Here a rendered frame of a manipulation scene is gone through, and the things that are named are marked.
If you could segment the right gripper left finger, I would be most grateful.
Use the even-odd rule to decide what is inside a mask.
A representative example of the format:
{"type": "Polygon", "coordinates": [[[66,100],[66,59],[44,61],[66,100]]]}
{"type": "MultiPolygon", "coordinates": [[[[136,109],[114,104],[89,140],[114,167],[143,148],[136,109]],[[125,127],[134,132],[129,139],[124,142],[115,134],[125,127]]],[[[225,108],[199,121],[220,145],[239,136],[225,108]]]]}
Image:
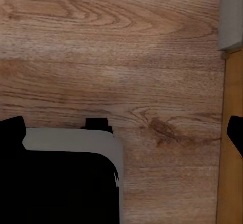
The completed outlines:
{"type": "Polygon", "coordinates": [[[0,121],[0,176],[26,136],[22,116],[0,121]]]}

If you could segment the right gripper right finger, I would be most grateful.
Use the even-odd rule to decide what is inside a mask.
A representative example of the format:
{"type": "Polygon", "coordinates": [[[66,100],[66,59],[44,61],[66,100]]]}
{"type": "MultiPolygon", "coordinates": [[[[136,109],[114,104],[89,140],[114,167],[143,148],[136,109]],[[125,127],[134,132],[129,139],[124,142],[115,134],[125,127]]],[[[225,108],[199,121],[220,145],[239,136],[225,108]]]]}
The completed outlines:
{"type": "Polygon", "coordinates": [[[243,156],[243,118],[231,116],[227,134],[243,156]]]}

